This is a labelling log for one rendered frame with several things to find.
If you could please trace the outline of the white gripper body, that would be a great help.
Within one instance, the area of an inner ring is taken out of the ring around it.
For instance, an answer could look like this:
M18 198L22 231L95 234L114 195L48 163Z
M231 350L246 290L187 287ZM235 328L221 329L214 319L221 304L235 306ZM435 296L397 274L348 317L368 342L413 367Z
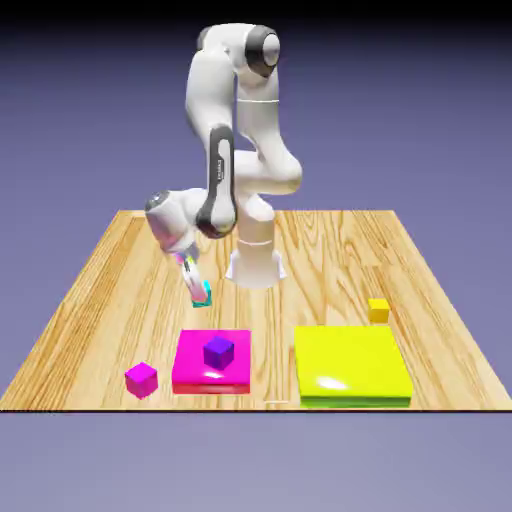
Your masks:
M208 292L193 259L187 258L182 263L182 276L189 290L191 299L196 303L205 303Z

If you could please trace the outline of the small yellow cube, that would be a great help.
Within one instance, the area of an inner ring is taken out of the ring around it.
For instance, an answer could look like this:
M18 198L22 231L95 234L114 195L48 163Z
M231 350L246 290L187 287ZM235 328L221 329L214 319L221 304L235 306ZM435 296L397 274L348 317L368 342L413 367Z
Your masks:
M368 299L368 318L372 324L387 324L390 305L385 298Z

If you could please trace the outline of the small magenta cube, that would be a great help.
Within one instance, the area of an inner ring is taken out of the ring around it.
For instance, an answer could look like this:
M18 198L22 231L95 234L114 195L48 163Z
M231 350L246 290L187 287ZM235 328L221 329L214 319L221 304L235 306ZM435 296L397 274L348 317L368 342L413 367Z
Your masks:
M144 399L158 389L158 373L155 368L140 362L125 372L125 384L129 393Z

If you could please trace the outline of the large magenta box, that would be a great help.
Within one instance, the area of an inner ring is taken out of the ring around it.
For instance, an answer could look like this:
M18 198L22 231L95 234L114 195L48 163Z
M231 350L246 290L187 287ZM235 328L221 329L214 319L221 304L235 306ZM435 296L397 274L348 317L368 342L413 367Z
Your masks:
M251 331L182 330L171 381L174 394L249 394Z

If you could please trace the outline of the large yellow box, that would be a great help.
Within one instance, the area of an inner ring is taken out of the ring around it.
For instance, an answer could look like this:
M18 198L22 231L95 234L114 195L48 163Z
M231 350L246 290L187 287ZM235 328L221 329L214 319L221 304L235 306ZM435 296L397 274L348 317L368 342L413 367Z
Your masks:
M294 353L303 407L410 405L413 384L388 326L298 326Z

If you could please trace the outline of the small cyan cube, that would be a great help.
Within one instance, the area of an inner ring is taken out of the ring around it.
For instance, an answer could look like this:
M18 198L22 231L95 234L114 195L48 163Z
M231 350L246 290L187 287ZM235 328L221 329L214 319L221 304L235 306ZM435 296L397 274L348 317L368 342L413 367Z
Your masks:
M211 293L211 287L207 280L203 281L203 286L206 291L207 297L205 301L199 302L199 301L192 301L192 305L194 308L202 308L202 307L208 307L212 304L212 293Z

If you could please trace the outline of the small purple cube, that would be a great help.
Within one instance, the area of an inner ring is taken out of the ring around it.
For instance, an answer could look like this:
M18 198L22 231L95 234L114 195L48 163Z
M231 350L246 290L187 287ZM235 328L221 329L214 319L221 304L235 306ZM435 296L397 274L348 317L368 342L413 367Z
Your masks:
M204 364L216 370L223 370L234 360L234 343L215 336L203 346Z

